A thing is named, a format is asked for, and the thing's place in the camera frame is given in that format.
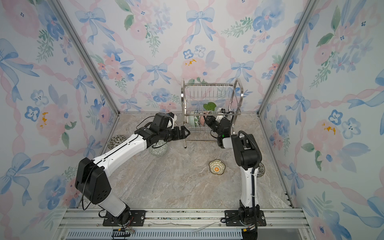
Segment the pale green grid bowl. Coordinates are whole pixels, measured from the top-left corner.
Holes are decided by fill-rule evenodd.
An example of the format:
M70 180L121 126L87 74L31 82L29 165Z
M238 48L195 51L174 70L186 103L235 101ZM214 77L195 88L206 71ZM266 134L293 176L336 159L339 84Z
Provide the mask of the pale green grid bowl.
M195 127L195 117L187 116L186 123L189 124L191 127Z

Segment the stainless steel dish rack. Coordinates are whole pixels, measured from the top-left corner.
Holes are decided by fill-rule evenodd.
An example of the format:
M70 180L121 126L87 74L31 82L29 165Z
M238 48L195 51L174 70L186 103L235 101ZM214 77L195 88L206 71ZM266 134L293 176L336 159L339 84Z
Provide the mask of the stainless steel dish rack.
M234 135L244 92L238 78L231 83L207 83L200 78L183 81L183 127L191 133L184 140L184 146L189 143L217 143L218 139Z

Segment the green geometric pattern bowl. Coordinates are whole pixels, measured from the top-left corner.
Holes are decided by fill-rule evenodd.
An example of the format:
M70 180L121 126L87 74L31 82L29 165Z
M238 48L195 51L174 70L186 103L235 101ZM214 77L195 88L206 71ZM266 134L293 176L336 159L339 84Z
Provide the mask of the green geometric pattern bowl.
M157 143L153 144L151 147L149 147L149 152L153 156L160 157L167 152L167 149L168 149L167 143L165 141L160 140Z

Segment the green monstera leaf bowl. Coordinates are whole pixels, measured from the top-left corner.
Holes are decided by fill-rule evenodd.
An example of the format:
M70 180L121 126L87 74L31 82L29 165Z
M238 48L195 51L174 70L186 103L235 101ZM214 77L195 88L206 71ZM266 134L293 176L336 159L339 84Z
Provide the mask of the green monstera leaf bowl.
M199 127L200 126L200 117L194 116L194 126Z

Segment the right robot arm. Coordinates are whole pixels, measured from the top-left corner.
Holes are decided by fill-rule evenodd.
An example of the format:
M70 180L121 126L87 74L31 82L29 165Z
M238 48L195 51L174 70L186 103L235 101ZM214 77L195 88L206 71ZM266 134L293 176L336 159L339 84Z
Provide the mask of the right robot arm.
M233 150L235 162L241 171L241 198L239 221L249 228L258 226L260 206L257 199L257 173L262 162L262 153L252 134L238 131L231 134L231 121L225 117L204 116L205 124L216 133L218 146Z

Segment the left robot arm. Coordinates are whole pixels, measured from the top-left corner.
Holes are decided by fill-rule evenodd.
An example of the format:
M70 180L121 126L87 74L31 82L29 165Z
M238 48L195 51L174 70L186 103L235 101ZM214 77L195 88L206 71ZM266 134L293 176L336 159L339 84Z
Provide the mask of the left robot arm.
M132 219L130 207L112 193L111 174L134 155L159 141L166 143L186 139L191 133L185 127L176 126L173 113L157 113L152 122L135 130L126 141L109 152L79 162L75 187L92 204L103 208L113 216L113 222L126 226Z

